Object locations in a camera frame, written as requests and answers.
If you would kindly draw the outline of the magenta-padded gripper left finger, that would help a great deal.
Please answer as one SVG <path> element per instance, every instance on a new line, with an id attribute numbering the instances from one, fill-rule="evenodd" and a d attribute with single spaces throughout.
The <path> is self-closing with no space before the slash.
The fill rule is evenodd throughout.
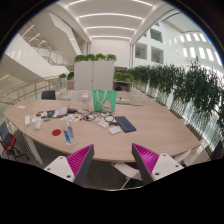
<path id="1" fill-rule="evenodd" d="M 67 157 L 58 156 L 45 171 L 82 186 L 93 156 L 94 145 L 90 144 Z"/>

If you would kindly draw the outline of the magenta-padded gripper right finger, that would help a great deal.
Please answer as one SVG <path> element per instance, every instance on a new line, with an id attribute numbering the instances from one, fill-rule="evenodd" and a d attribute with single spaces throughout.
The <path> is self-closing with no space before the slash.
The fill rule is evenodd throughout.
<path id="1" fill-rule="evenodd" d="M 168 154 L 157 154 L 136 143 L 132 144 L 132 155 L 145 185 L 183 169 L 183 166 Z"/>

